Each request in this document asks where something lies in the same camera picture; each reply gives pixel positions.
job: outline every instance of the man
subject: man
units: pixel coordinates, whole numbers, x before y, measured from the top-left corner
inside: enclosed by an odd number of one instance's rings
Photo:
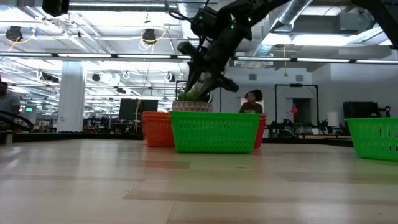
[[[13,94],[7,93],[7,91],[8,84],[6,82],[0,82],[0,110],[8,113],[19,114],[19,108],[21,107],[21,103],[19,102],[18,97],[14,96]],[[7,119],[10,119],[11,121],[14,120],[12,116],[1,113],[0,115]],[[0,121],[0,129],[7,130],[9,128],[10,126],[7,123]]]

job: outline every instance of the plant pot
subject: plant pot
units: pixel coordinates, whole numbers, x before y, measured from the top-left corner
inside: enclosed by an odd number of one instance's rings
[[[174,101],[172,111],[213,112],[213,105],[199,101]]]

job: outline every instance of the dark hair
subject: dark hair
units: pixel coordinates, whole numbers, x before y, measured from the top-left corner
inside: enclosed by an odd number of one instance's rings
[[[252,90],[252,91],[246,93],[245,96],[244,96],[246,99],[248,98],[248,94],[249,93],[253,93],[254,97],[256,97],[256,102],[262,100],[262,92],[261,92],[261,90]]]
[[[4,85],[6,88],[8,88],[8,84],[6,82],[0,82],[0,85]]]

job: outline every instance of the plastic basket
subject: plastic basket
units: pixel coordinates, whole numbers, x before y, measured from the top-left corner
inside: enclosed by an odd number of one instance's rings
[[[172,111],[177,152],[250,153],[259,126],[259,114]]]
[[[174,147],[170,115],[145,111],[142,115],[142,133],[149,147]]]
[[[359,157],[398,161],[398,118],[347,119]]]
[[[254,143],[255,149],[261,147],[262,137],[264,135],[264,130],[266,128],[266,123],[267,123],[267,117],[265,115],[261,115],[259,129],[257,130],[256,142]]]

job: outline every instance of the wooden surface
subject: wooden surface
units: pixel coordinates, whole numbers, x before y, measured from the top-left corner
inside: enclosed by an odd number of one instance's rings
[[[0,148],[1,224],[395,224],[398,163],[353,148],[176,154],[141,141]]]

